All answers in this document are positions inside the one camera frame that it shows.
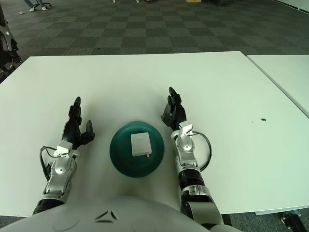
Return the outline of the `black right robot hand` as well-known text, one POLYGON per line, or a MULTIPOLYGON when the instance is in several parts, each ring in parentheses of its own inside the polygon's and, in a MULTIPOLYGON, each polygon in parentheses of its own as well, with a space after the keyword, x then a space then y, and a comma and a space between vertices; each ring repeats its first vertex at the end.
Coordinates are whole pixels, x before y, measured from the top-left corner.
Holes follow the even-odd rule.
POLYGON ((186 114, 185 109, 181 105, 182 100, 180 94, 178 94, 172 87, 169 87, 167 101, 161 120, 173 131, 179 130, 180 123, 186 121, 186 114))

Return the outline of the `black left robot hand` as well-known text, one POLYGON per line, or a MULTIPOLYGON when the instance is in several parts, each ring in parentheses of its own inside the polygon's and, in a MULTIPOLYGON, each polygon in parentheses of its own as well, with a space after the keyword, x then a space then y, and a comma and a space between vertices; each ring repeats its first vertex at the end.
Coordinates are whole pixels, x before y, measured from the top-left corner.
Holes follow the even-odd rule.
POLYGON ((86 131, 84 133, 80 132, 82 123, 80 97, 77 97, 74 104, 70 106, 68 116, 69 120, 65 124, 62 140, 71 143, 74 150, 94 140, 95 133, 93 132, 91 120, 88 120, 86 124, 86 131))

